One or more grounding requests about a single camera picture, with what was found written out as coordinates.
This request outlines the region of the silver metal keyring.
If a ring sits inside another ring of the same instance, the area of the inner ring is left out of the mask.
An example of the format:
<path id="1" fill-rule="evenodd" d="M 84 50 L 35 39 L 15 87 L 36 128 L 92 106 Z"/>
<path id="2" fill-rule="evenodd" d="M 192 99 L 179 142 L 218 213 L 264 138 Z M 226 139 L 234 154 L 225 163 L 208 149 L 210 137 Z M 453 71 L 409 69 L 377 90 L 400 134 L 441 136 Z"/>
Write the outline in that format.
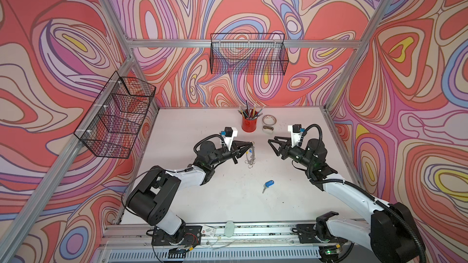
<path id="1" fill-rule="evenodd" d="M 255 165 L 256 159 L 255 155 L 251 155 L 250 150 L 246 153 L 246 161 L 245 163 L 247 164 L 247 167 L 249 169 L 252 169 Z"/>

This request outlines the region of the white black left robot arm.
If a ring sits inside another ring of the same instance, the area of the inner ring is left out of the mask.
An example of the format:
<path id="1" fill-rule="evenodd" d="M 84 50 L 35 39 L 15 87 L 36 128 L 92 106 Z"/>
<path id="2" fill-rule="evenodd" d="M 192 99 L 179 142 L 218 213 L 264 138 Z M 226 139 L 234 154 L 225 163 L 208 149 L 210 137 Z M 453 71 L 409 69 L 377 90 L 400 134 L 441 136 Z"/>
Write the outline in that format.
<path id="1" fill-rule="evenodd" d="M 236 141 L 235 135 L 226 130 L 207 136 L 194 146 L 196 158 L 187 168 L 150 168 L 128 194 L 123 205 L 148 225 L 180 240 L 180 236 L 185 234 L 186 223 L 171 211 L 177 192 L 207 184 L 220 165 L 230 160 L 236 164 L 253 146 L 253 142 Z"/>

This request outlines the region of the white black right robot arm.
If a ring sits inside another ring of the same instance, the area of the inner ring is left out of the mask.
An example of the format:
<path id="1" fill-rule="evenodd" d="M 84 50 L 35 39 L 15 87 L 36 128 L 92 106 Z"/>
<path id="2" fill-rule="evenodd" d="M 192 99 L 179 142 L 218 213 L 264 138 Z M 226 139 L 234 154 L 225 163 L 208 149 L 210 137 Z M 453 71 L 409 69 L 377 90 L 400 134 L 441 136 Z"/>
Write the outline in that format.
<path id="1" fill-rule="evenodd" d="M 345 239 L 372 251 L 382 263 L 407 263 L 415 258 L 427 261 L 424 240 L 408 207 L 377 198 L 330 167 L 318 124 L 307 128 L 290 125 L 288 131 L 289 137 L 276 136 L 268 141 L 274 153 L 283 160 L 290 159 L 313 186 L 362 217 L 361 221 L 340 219 L 336 211 L 317 217 L 309 232 L 316 241 Z"/>

